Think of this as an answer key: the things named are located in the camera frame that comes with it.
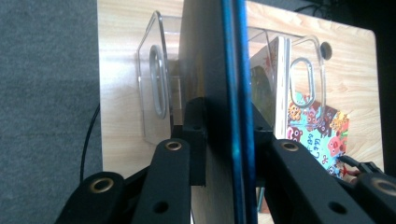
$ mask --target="wooden table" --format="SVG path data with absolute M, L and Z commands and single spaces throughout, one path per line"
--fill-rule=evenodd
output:
M 136 50 L 154 10 L 181 17 L 183 1 L 98 1 L 102 150 L 105 171 L 129 176 L 149 165 L 143 140 Z M 332 46 L 327 105 L 350 116 L 347 155 L 383 169 L 373 32 L 247 2 L 248 25 L 315 35 Z

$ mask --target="gray carpet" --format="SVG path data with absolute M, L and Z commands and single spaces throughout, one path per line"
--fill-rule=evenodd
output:
M 99 104 L 96 7 L 94 0 L 0 2 L 0 223 L 53 223 L 78 186 Z M 100 118 L 85 170 L 102 170 Z

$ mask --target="book cover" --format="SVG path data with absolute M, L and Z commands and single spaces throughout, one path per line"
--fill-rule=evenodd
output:
M 306 96 L 297 92 L 296 98 L 304 101 Z M 330 106 L 314 102 L 301 109 L 289 100 L 286 138 L 302 143 L 329 174 L 339 178 L 346 171 L 338 157 L 347 151 L 348 125 L 348 115 Z

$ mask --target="colorful book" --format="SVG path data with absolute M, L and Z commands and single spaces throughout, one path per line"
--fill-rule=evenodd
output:
M 290 52 L 290 40 L 278 36 L 250 59 L 252 102 L 276 138 L 302 143 L 329 174 L 342 178 L 346 169 L 338 157 L 347 151 L 349 117 L 319 102 L 300 108 L 291 100 Z M 297 104 L 310 99 L 299 92 L 293 98 Z
M 296 99 L 301 102 L 306 96 L 297 92 Z M 346 171 L 338 157 L 347 151 L 348 125 L 348 115 L 330 106 L 314 102 L 301 109 L 289 100 L 286 138 L 302 143 L 329 174 L 339 178 Z

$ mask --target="dark background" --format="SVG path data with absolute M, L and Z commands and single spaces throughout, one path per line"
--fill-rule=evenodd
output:
M 381 0 L 257 2 L 374 30 L 385 171 L 396 176 L 395 7 Z M 0 96 L 0 223 L 53 223 L 78 186 L 99 104 L 96 1 L 1 0 Z M 85 176 L 101 170 L 99 117 Z

